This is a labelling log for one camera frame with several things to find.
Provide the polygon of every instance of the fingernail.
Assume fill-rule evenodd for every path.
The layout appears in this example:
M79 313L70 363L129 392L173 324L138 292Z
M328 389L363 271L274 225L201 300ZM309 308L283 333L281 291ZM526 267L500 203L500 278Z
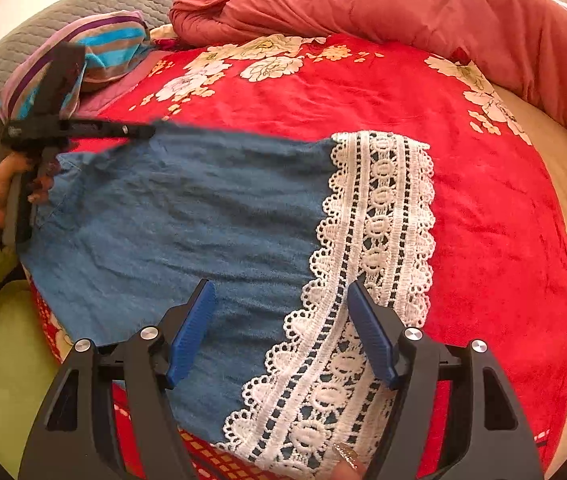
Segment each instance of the fingernail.
M355 461L359 458L359 455L357 455L357 452L353 448L343 442L338 442L332 446L332 450L355 471L358 469Z

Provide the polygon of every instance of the blue denim fabric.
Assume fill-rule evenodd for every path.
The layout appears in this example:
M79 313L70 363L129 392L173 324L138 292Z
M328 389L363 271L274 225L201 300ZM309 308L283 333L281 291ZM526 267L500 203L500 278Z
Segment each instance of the blue denim fabric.
M170 402L183 428L223 441L312 278L333 146L161 124L150 142L63 155L22 261L71 338L97 344L157 323L211 279L217 312Z

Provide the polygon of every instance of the metal screw cap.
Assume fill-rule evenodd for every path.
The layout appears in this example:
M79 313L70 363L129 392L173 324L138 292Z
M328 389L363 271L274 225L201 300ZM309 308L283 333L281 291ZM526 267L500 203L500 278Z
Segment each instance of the metal screw cap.
M410 341L419 341L423 337L423 332L421 332L418 328L413 326L409 326L404 331L404 335L406 339L410 339Z
M483 352L487 350L486 342L481 341L481 339L475 339L470 346L475 352L479 352L480 354L483 354Z
M141 331L141 339L151 340L159 335L159 330L156 326L147 326Z
M77 352L85 352L89 348L90 348L90 340L89 339L80 339L74 345L74 349Z

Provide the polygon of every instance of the white lace trim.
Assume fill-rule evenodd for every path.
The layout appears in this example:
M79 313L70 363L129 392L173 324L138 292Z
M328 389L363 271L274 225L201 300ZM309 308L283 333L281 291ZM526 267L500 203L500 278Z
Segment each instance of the white lace trim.
M393 396L367 364L345 307L362 272L374 300L421 326L430 307L427 263L435 192L427 144L385 132L335 134L338 168L317 227L321 248L303 307L285 318L287 339L265 357L266 375L244 385L246 407L228 416L219 447L291 478L327 478L331 446L348 442L368 462Z

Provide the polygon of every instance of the red patterned cloth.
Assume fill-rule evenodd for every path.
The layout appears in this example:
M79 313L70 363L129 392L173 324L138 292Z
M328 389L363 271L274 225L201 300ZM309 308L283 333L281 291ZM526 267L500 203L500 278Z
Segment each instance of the red patterned cloth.
M448 344L488 342L548 466L567 415L567 235L540 156L471 62L452 64L398 43L348 36L325 44L297 40L275 35L239 48L170 54L100 117L163 118L298 140L380 130L430 144L436 251L425 331ZM100 151L117 142L86 140L79 149ZM55 351L58 327L36 290L35 297ZM422 474L438 459L444 394L438 394ZM119 399L118 414L125 412ZM126 463L138 471L134 444L125 440L127 418L117 421ZM186 435L195 462L197 453L226 460ZM228 476L236 466L238 478L263 480L254 468L230 463Z

